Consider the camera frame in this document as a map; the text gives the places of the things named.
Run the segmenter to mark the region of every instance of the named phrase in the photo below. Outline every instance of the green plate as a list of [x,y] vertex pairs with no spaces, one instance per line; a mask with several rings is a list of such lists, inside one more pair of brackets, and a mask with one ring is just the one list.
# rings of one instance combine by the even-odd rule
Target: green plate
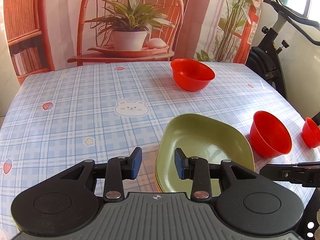
[[[155,176],[163,192],[187,192],[192,181],[180,180],[174,165],[174,150],[187,157],[199,156],[209,163],[230,159],[254,171],[254,160],[247,139],[234,127],[199,114],[182,114],[167,125],[158,151]],[[211,180],[212,194],[220,194],[219,182]]]

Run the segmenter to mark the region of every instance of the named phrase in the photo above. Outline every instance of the exercise bike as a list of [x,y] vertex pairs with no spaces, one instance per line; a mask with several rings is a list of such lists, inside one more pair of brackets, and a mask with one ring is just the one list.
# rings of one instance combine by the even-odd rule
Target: exercise bike
[[288,7],[284,6],[279,0],[263,0],[270,4],[278,13],[278,19],[272,28],[264,26],[262,32],[265,34],[264,38],[257,47],[252,47],[245,65],[252,71],[261,76],[271,86],[273,86],[280,95],[287,99],[285,80],[279,60],[279,53],[283,48],[289,47],[289,44],[283,40],[282,47],[276,49],[274,40],[278,36],[286,22],[289,22],[302,35],[304,35],[310,42],[320,46],[320,41],[313,40],[296,22],[313,26],[320,30],[320,25],[316,21],[302,18],[294,14]]

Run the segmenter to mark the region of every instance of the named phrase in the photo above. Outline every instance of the black circular pad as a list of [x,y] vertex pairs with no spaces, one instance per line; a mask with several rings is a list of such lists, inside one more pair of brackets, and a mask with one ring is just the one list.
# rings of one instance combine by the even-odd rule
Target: black circular pad
[[76,180],[45,180],[12,202],[11,214],[18,229],[34,236],[63,236],[92,221],[98,198]]
[[62,193],[43,194],[35,200],[36,210],[44,214],[58,214],[71,205],[71,198]]
[[303,215],[300,198],[266,178],[235,179],[216,201],[219,217],[245,234],[274,236],[293,229]]
[[265,192],[247,195],[243,200],[243,204],[247,209],[258,214],[271,214],[281,206],[280,199]]

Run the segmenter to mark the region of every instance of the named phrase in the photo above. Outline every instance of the wooden chair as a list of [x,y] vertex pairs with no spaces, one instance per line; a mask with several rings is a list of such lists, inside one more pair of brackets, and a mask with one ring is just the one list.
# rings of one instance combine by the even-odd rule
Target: wooden chair
[[98,47],[106,44],[106,37],[100,35],[96,37],[98,28],[90,28],[90,23],[85,23],[85,20],[93,19],[107,15],[104,9],[108,4],[105,0],[82,0],[80,7],[80,15],[78,22],[77,34],[77,56],[68,59],[68,63],[77,62],[77,66],[82,66],[84,62],[91,63],[111,63],[111,62],[133,62],[133,61],[168,61],[174,55],[172,45],[177,32],[177,27],[183,16],[183,1],[182,0],[140,0],[143,3],[152,3],[162,5],[162,12],[168,16],[175,27],[162,27],[162,32],[153,30],[150,38],[161,38],[167,45],[166,53],[146,57],[108,57],[108,55],[100,52],[85,52],[90,47]]

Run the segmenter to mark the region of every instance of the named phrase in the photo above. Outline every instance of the red bowl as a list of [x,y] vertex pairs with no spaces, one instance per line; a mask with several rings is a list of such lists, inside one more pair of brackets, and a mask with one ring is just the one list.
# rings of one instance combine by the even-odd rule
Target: red bowl
[[303,125],[302,137],[306,145],[310,148],[317,148],[320,146],[320,129],[309,117],[306,118],[306,122]]
[[171,62],[172,75],[176,84],[187,91],[204,89],[215,78],[211,68],[187,58],[177,58]]
[[292,148],[292,140],[286,127],[278,118],[265,111],[258,111],[253,115],[250,142],[257,153],[267,158],[288,154]]

